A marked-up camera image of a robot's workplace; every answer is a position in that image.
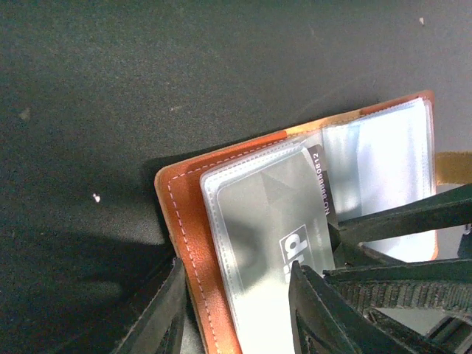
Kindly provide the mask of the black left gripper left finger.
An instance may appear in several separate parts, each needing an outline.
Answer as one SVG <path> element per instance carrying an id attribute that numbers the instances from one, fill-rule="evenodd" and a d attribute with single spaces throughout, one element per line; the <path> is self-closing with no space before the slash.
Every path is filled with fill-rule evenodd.
<path id="1" fill-rule="evenodd" d="M 114 353 L 179 353 L 186 310 L 182 261 L 172 259 L 127 304 L 134 319 Z"/>

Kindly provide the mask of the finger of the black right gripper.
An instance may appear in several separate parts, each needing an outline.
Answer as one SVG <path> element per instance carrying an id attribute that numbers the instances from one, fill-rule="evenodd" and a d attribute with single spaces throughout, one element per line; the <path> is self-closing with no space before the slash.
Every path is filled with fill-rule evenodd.
<path id="1" fill-rule="evenodd" d="M 336 258 L 387 258 L 368 242 L 460 226 L 471 222 L 471 185 L 383 212 L 328 225 Z"/>
<path id="2" fill-rule="evenodd" d="M 362 314 L 371 308 L 434 309 L 471 323 L 470 259 L 331 270 L 324 280 Z"/>

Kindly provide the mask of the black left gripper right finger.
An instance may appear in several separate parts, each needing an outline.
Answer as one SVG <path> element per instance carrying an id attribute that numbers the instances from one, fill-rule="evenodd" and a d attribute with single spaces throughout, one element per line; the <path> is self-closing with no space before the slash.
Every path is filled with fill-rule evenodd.
<path id="1" fill-rule="evenodd" d="M 351 308 L 322 277 L 294 262 L 289 285 L 296 353 L 405 353 Z"/>

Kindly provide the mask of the brown leather card holder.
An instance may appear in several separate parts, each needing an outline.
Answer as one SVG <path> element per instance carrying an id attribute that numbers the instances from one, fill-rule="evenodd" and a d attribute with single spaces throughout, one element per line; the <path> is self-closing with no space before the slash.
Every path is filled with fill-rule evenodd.
<path id="1" fill-rule="evenodd" d="M 471 153 L 430 91 L 162 168 L 156 194 L 207 353 L 469 353 Z"/>

